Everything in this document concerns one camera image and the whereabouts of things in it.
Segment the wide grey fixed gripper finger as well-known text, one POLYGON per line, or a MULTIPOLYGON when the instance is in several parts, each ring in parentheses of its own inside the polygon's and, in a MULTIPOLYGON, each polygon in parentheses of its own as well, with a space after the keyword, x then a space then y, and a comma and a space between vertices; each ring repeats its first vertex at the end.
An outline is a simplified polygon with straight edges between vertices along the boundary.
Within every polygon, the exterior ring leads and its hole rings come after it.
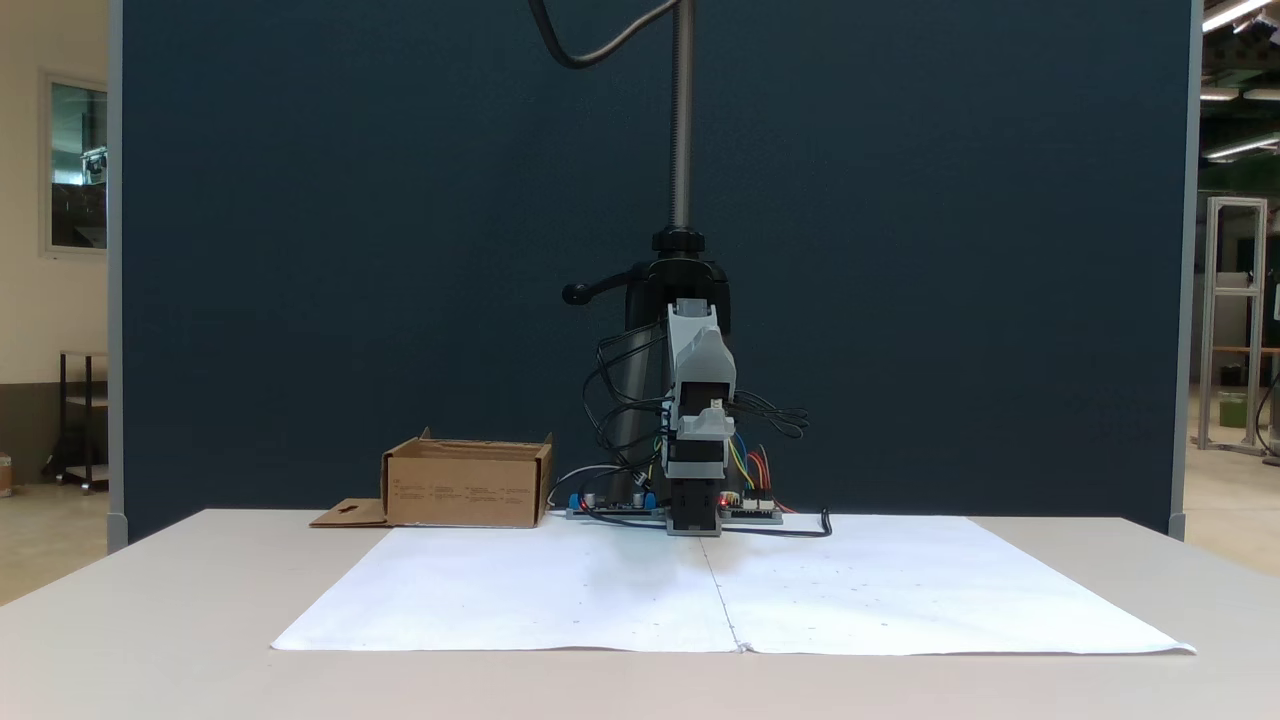
POLYGON ((680 439, 690 442, 726 442, 736 434, 735 419, 723 402, 710 402, 695 415, 680 418, 680 439))

